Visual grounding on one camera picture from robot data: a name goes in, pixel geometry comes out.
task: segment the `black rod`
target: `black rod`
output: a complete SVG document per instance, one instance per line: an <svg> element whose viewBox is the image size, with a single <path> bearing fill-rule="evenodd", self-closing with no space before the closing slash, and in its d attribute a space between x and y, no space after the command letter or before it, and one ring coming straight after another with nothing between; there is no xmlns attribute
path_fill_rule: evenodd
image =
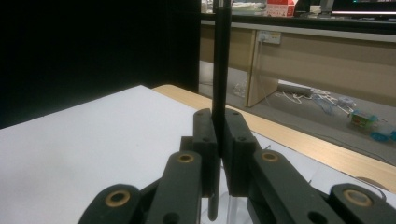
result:
<svg viewBox="0 0 396 224"><path fill-rule="evenodd" d="M224 136L231 12L231 0L219 0L215 20L212 119L215 126L220 156L222 155Z"/></svg>

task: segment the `wooden table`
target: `wooden table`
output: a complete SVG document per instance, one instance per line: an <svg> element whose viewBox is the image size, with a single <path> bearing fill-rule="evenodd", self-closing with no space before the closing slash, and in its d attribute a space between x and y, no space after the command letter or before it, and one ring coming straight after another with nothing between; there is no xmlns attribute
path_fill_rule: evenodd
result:
<svg viewBox="0 0 396 224"><path fill-rule="evenodd" d="M154 90L195 109L211 108L212 106L210 99L175 86L163 85L154 88ZM292 148L347 175L373 180L390 192L396 193L396 167L320 140L314 136L300 133L270 120L236 108L233 109L243 114L251 131L285 147Z"/></svg>

